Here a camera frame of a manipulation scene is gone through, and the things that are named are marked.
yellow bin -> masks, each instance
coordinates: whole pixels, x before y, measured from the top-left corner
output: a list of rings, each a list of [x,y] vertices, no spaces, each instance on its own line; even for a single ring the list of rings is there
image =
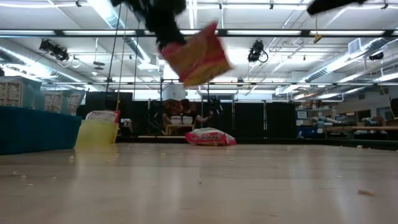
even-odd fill
[[[83,120],[77,137],[77,146],[114,144],[119,124],[100,120]]]

red and yellow bag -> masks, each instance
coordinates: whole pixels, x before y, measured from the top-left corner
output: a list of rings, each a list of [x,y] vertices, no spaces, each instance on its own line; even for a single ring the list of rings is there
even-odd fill
[[[204,84],[232,69],[216,29],[217,23],[212,22],[190,37],[187,44],[171,43],[162,50],[163,58],[184,86]]]

crumpled bag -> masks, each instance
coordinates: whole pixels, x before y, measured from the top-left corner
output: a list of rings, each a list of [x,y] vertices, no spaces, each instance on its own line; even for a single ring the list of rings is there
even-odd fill
[[[185,139],[190,144],[200,146],[233,146],[236,145],[234,137],[215,128],[195,129],[185,134]]]
[[[212,22],[191,36],[187,44],[171,43],[161,51],[163,58],[180,77],[184,86],[201,85],[232,69]]]

debris on floor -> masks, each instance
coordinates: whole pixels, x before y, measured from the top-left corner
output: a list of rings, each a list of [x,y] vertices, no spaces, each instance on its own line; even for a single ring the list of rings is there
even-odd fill
[[[361,189],[358,189],[358,195],[374,196],[374,192],[372,190],[361,190]]]

wooden floor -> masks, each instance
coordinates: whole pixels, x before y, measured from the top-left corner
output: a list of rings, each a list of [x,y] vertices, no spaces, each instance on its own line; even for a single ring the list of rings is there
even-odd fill
[[[358,195],[358,189],[372,190],[374,196]],[[118,144],[0,156],[4,224],[397,220],[394,151]]]

